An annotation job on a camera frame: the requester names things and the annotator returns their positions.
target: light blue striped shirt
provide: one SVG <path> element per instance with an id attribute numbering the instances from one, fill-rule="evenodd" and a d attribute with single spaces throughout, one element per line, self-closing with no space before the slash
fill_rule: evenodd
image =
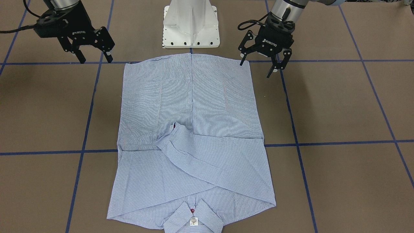
<path id="1" fill-rule="evenodd" d="M 276 206 L 250 67 L 238 63 L 187 53 L 125 65 L 108 219 L 220 233 Z"/>

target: white plastic mount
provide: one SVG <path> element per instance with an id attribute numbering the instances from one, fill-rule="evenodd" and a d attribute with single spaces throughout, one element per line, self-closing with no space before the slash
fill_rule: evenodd
<path id="1" fill-rule="evenodd" d="M 210 0 L 172 0 L 164 8 L 164 48 L 216 48 L 220 45 L 217 8 Z"/>

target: black cable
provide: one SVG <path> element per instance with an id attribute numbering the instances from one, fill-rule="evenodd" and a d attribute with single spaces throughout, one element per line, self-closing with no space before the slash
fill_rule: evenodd
<path id="1" fill-rule="evenodd" d="M 264 26 L 265 24 L 264 23 L 262 23 L 261 21 L 264 19 L 264 18 L 266 18 L 267 16 L 269 15 L 269 13 L 267 13 L 267 14 L 265 14 L 261 19 L 259 19 L 259 20 L 255 20 L 255 19 L 251 19 L 251 20 L 248 20 L 248 21 L 245 21 L 245 22 L 242 22 L 241 24 L 239 24 L 238 26 L 237 26 L 237 29 L 239 29 L 240 31 L 243 31 L 243 30 L 246 30 L 247 28 L 249 28 L 249 27 L 253 27 L 254 25 L 260 25 L 260 26 Z M 251 23 L 249 26 L 246 26 L 246 27 L 244 27 L 244 28 L 240 28 L 242 25 L 245 25 L 245 24 L 248 24 L 248 23 Z"/>
<path id="2" fill-rule="evenodd" d="M 15 32 L 19 32 L 19 31 L 23 31 L 23 30 L 27 30 L 27 29 L 32 29 L 32 28 L 34 28 L 34 24 L 33 25 L 22 26 L 18 29 L 14 29 L 14 30 L 10 30 L 10 31 L 0 31 L 0 33 L 15 33 Z"/>
<path id="3" fill-rule="evenodd" d="M 29 9 L 29 7 L 27 6 L 27 2 L 26 2 L 26 0 L 23 0 L 23 5 L 24 5 L 24 8 L 26 8 L 27 12 L 29 12 L 30 14 L 32 14 L 32 15 L 34 15 L 34 16 L 36 16 L 36 17 L 40 18 L 40 15 L 36 15 L 35 13 L 33 13 L 33 12 Z"/>

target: shirt tag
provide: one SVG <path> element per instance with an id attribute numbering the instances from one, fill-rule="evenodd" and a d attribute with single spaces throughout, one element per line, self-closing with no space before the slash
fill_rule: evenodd
<path id="1" fill-rule="evenodd" d="M 190 219 L 190 226 L 198 226 L 198 218 L 191 218 Z"/>

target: robotiq logo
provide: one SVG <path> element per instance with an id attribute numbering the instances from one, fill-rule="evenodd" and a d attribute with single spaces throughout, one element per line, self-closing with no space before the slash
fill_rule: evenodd
<path id="1" fill-rule="evenodd" d="M 86 33 L 86 32 L 85 32 L 85 31 L 72 32 L 72 35 L 75 35 L 75 34 L 81 34 L 81 33 Z"/>
<path id="2" fill-rule="evenodd" d="M 268 44 L 270 44 L 270 45 L 273 45 L 273 46 L 277 46 L 277 44 L 275 44 L 275 43 L 273 43 L 273 42 L 271 42 L 271 41 L 268 41 L 268 40 L 266 40 L 266 39 L 264 39 L 263 40 L 263 42 L 266 42 L 266 43 L 268 43 Z"/>

